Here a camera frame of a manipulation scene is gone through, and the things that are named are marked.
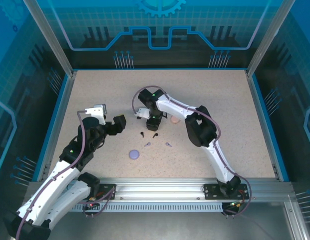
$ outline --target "cable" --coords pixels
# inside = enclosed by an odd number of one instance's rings
[[[217,152],[217,154],[218,154],[218,157],[220,158],[220,160],[221,160],[221,162],[223,163],[223,165],[225,166],[225,168],[226,168],[230,173],[232,173],[233,175],[235,175],[235,176],[237,176],[237,177],[243,179],[243,180],[247,183],[248,188],[249,188],[249,194],[250,194],[250,196],[249,196],[247,205],[244,207],[244,209],[242,209],[242,210],[241,210],[239,213],[237,213],[236,215],[242,214],[242,213],[248,208],[248,206],[250,205],[250,202],[251,202],[251,198],[252,198],[251,185],[250,185],[250,183],[248,182],[248,180],[247,180],[245,177],[243,177],[243,176],[241,176],[241,175],[235,173],[234,171],[232,171],[232,170],[227,166],[227,164],[226,164],[226,162],[224,161],[224,159],[222,158],[222,156],[221,156],[221,154],[220,154],[220,152],[219,152],[219,150],[218,150],[218,148],[217,148],[217,146],[216,146],[217,140],[221,137],[221,130],[220,130],[220,127],[219,127],[219,125],[217,124],[217,122],[216,122],[215,120],[213,120],[210,116],[208,116],[207,114],[205,114],[205,113],[203,113],[203,112],[201,112],[201,111],[198,111],[198,110],[193,109],[193,108],[184,107],[182,104],[180,104],[180,103],[174,101],[173,99],[171,99],[171,98],[167,95],[167,93],[166,93],[161,87],[156,86],[156,85],[149,85],[149,86],[142,87],[140,90],[138,90],[138,91],[135,93],[135,95],[134,95],[134,97],[133,97],[133,99],[132,99],[132,102],[131,102],[131,106],[132,106],[133,111],[134,111],[135,114],[137,114],[137,112],[136,112],[136,109],[135,109],[135,107],[134,107],[134,100],[135,100],[136,96],[137,96],[141,91],[143,91],[144,89],[147,89],[147,88],[157,88],[157,89],[160,89],[160,90],[164,93],[165,97],[166,97],[170,102],[172,102],[173,104],[175,104],[175,105],[177,105],[177,106],[179,106],[179,107],[181,107],[181,108],[183,108],[183,109],[186,109],[186,110],[188,110],[188,111],[192,111],[192,112],[195,112],[195,113],[197,113],[197,114],[199,114],[199,115],[201,115],[201,116],[204,116],[205,118],[207,118],[208,120],[210,120],[210,121],[216,126],[216,128],[217,128],[217,130],[218,130],[218,134],[217,134],[217,137],[216,137],[216,138],[214,139],[214,141],[213,141],[213,147],[215,148],[215,150],[216,150],[216,152]]]
[[[238,215],[238,214],[236,214],[235,211],[226,210],[226,212],[232,213],[232,214],[234,214],[235,216]],[[241,216],[242,216],[243,218],[245,218],[245,219],[248,219],[248,220],[252,221],[252,222],[253,222],[255,225],[257,225],[257,226],[260,228],[260,230],[263,231],[264,234],[266,234],[270,239],[275,240],[275,238],[272,237],[272,236],[271,236],[259,223],[257,223],[253,218],[250,218],[250,217],[245,216],[245,215],[243,215],[243,214],[242,214]]]
[[[34,200],[32,201],[32,203],[30,204],[29,208],[27,209],[24,217],[22,218],[20,224],[19,224],[19,227],[18,227],[18,230],[16,232],[16,238],[15,240],[19,240],[19,236],[20,236],[20,233],[21,233],[21,228],[22,226],[24,225],[24,223],[26,222],[26,219],[29,215],[29,213],[31,212],[32,208],[34,207],[36,201],[38,200],[39,196],[44,192],[44,190],[48,187],[48,185],[50,185],[53,181],[56,180],[57,177],[59,177],[60,175],[62,175],[64,172],[66,172],[67,170],[69,170],[70,168],[72,168],[73,166],[75,166],[78,161],[80,160],[81,156],[83,155],[84,153],[84,149],[85,149],[85,127],[84,127],[84,123],[80,117],[80,113],[85,113],[86,111],[78,111],[77,112],[77,116],[78,116],[78,119],[79,119],[79,122],[80,122],[80,126],[81,126],[81,133],[82,133],[82,143],[81,143],[81,150],[80,150],[80,153],[78,155],[78,157],[76,158],[76,160],[71,164],[69,165],[68,167],[66,167],[65,169],[63,169],[62,171],[58,172],[55,176],[53,176],[41,189],[40,191],[38,192],[38,194],[35,196]]]
[[[83,214],[85,214],[86,215],[86,217],[94,217],[94,216],[98,216],[98,215],[100,215],[104,210],[105,210],[105,208],[106,208],[106,206],[107,206],[107,204],[108,204],[108,202],[109,202],[109,200],[111,199],[111,196],[113,195],[113,192],[115,191],[115,188],[112,188],[108,193],[106,193],[102,198],[100,198],[100,199],[98,199],[98,200],[96,200],[96,201],[93,201],[93,202],[84,202],[84,204],[96,204],[96,203],[99,203],[100,201],[102,201],[103,199],[105,199],[107,196],[109,196],[108,197],[108,199],[107,199],[107,202],[105,203],[105,205],[102,207],[102,209],[99,211],[99,212],[97,212],[97,213],[92,213],[91,215],[88,215],[86,212],[85,212],[85,208],[83,207]]]

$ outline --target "speckled beige tabletop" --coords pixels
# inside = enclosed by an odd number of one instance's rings
[[[76,111],[105,103],[106,120],[124,114],[126,129],[117,136],[107,136],[83,172],[111,178],[215,177],[205,153],[189,141],[183,121],[173,124],[169,117],[163,118],[159,136],[152,138],[154,132],[147,130],[146,120],[136,119],[131,99],[146,85],[161,86],[171,97],[190,106],[204,105],[221,127],[220,145],[236,172],[251,178],[275,176],[243,70],[78,71],[50,170],[77,135]],[[138,99],[135,106],[143,107]],[[128,156],[133,149],[140,152],[137,160]]]

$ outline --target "gear logo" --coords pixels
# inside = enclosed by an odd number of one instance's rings
[[[22,0],[0,0],[0,7],[14,25],[22,20],[24,15]]]
[[[181,9],[181,4],[185,4],[186,0],[138,0],[139,10],[144,10],[145,14],[152,17],[161,17],[169,14],[175,14],[175,10]]]

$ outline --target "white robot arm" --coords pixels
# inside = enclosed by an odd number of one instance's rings
[[[99,179],[87,172],[81,174],[81,171],[93,158],[93,153],[103,145],[107,135],[114,136],[125,129],[126,119],[124,115],[120,115],[114,117],[114,124],[106,122],[104,104],[86,109],[86,114],[91,116],[83,119],[85,137],[82,136],[79,126],[78,136],[64,148],[52,173],[33,197],[17,212],[8,212],[4,217],[5,226],[12,237],[16,237],[18,227],[24,220],[21,232],[18,233],[20,240],[46,240],[56,223],[79,201],[86,198],[96,199]],[[83,140],[85,147],[79,161],[74,167],[56,177],[75,162],[81,152]],[[78,178],[78,181],[60,196],[74,178]]]
[[[233,193],[234,189],[240,184],[240,179],[228,170],[230,169],[234,172],[226,161],[219,142],[216,141],[213,144],[213,141],[217,137],[216,126],[210,120],[192,111],[197,110],[210,116],[204,106],[196,108],[186,105],[173,99],[168,94],[164,94],[161,90],[151,93],[144,89],[139,93],[138,99],[146,105],[147,108],[140,108],[135,115],[138,119],[147,119],[146,126],[149,130],[156,131],[158,129],[163,113],[171,114],[185,121],[190,141],[207,154],[216,173],[221,192],[226,196]]]

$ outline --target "purple disc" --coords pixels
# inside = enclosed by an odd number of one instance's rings
[[[139,157],[139,151],[137,151],[137,150],[130,151],[129,152],[129,157],[131,159],[134,159],[134,160],[137,159]]]

